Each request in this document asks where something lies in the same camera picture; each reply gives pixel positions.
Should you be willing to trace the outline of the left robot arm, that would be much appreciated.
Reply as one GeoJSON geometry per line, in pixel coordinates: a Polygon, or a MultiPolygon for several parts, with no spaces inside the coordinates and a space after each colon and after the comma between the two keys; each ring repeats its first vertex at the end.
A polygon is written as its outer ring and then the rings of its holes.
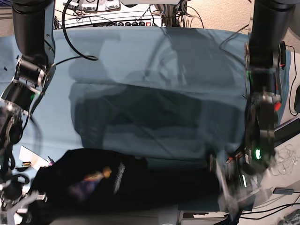
{"type": "Polygon", "coordinates": [[[275,163],[276,103],[282,100],[280,44],[293,17],[296,0],[254,0],[245,43],[245,132],[233,153],[211,154],[210,170],[221,186],[219,207],[225,225],[236,225],[244,209],[266,191],[257,183],[275,163]]]}

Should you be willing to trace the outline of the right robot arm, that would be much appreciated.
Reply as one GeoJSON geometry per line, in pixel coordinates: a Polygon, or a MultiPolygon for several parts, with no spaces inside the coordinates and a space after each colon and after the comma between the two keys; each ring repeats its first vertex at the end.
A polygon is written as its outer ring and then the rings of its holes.
{"type": "Polygon", "coordinates": [[[22,188],[29,178],[12,174],[13,146],[23,136],[22,117],[31,119],[56,70],[54,11],[53,0],[12,1],[15,40],[22,55],[11,83],[0,97],[4,104],[0,108],[0,223],[4,225],[15,224],[17,210],[40,196],[37,191],[23,196],[22,188]]]}

